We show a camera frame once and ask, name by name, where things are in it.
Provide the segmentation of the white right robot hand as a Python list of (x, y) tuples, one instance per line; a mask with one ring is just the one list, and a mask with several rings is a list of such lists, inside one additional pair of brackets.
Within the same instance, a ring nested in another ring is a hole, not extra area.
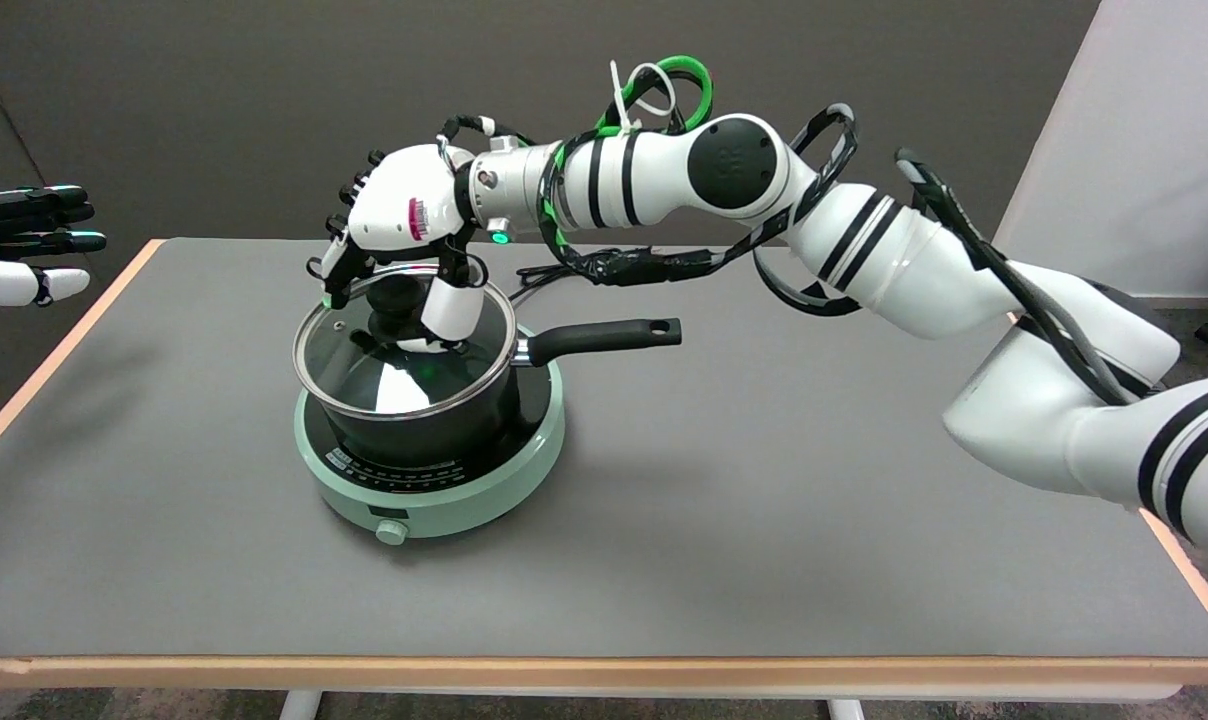
[(443, 354), (461, 346), (480, 324), (488, 273), (474, 265), (467, 242), (471, 213), (457, 181), (475, 155), (422, 143), (390, 152), (349, 191), (352, 211), (331, 233), (319, 259), (325, 309), (339, 310), (352, 288), (376, 266), (432, 259), (436, 274), (422, 306), (422, 332), (397, 346), (412, 354)]

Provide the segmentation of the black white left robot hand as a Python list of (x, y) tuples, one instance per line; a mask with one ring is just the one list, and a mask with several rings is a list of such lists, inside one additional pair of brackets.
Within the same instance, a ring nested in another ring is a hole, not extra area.
[(92, 217), (95, 208), (79, 184), (0, 191), (0, 307), (46, 307), (83, 292), (88, 271), (29, 260), (104, 250), (104, 233), (72, 227)]

